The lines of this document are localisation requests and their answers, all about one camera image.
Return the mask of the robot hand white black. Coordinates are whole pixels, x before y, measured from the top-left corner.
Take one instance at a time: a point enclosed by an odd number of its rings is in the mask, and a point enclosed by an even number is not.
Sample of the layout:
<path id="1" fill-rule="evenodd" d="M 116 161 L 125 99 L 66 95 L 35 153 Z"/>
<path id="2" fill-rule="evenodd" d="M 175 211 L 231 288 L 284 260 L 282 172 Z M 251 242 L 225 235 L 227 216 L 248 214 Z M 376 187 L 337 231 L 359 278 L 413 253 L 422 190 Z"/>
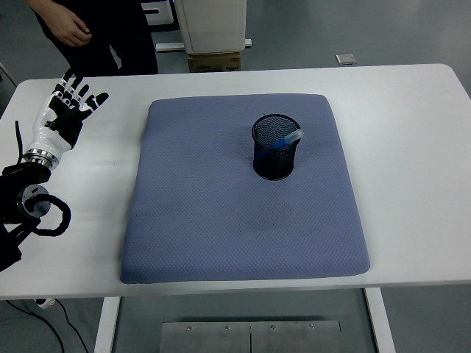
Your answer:
<path id="1" fill-rule="evenodd" d="M 35 119 L 34 139 L 28 149 L 47 151 L 58 157 L 74 148 L 83 121 L 109 98 L 104 92 L 89 94 L 89 85 L 68 69 L 45 99 Z"/>

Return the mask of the person's hand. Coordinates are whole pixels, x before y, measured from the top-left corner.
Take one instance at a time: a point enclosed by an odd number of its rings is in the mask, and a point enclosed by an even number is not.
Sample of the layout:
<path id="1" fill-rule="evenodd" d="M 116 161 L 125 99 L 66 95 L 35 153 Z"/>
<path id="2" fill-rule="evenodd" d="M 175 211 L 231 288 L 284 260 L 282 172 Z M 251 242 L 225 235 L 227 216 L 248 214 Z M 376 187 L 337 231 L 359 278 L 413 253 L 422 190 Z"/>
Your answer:
<path id="1" fill-rule="evenodd" d="M 67 46 L 81 47 L 88 44 L 92 38 L 85 23 L 62 5 L 54 5 L 41 17 L 52 34 Z"/>

